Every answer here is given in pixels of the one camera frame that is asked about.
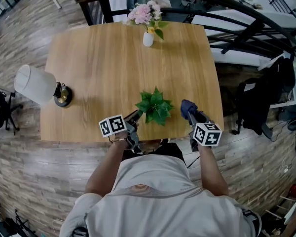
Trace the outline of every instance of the yellow flower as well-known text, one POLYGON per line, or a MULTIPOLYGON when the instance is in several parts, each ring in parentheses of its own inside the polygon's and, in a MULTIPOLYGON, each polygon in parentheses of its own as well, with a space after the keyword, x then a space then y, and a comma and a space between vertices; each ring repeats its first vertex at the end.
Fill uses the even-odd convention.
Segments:
POLYGON ((154 27, 148 27, 147 32, 149 34, 154 34, 154 27))

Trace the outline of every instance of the white cube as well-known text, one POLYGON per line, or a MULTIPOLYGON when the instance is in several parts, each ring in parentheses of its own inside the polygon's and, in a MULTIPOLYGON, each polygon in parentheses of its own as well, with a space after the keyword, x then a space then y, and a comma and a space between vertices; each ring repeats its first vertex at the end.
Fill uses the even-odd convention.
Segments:
POLYGON ((108 137, 127 129, 122 115, 105 118, 99 122, 99 126, 103 137, 108 137))
POLYGON ((197 123, 193 134, 193 139, 202 146, 218 146, 222 136, 222 130, 217 124, 197 123))

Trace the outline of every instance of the red object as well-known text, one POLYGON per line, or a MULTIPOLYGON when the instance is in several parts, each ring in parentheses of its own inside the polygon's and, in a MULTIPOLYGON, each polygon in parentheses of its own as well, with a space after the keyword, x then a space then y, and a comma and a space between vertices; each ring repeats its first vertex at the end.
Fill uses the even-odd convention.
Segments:
POLYGON ((296 184, 293 184, 290 188, 290 191, 288 192, 289 197, 296 198, 296 184))

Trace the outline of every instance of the forearm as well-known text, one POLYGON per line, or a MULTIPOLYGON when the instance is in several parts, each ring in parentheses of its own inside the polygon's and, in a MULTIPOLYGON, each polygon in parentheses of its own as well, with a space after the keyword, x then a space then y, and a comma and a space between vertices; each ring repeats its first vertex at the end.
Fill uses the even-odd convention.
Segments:
POLYGON ((126 147, 126 141, 114 142, 110 146, 103 161, 89 178, 85 186, 85 193, 96 193, 104 197, 112 191, 126 147))
POLYGON ((215 196, 229 195, 228 185, 218 169, 216 158, 209 147, 198 146, 201 159, 203 188, 215 196))

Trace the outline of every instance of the black shorts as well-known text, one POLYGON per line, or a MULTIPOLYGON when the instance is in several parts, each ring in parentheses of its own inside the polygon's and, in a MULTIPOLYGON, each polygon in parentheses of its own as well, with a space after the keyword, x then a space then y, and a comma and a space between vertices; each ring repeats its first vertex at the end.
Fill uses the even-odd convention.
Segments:
MULTIPOLYGON (((181 159, 185 164, 182 151, 179 149, 178 145, 175 143, 168 143, 163 146, 160 146, 156 151, 150 152, 148 153, 148 155, 173 156, 181 159)), ((131 150, 125 150, 122 161, 130 158, 134 158, 134 157, 139 157, 139 156, 142 156, 142 155, 135 154, 131 150)))

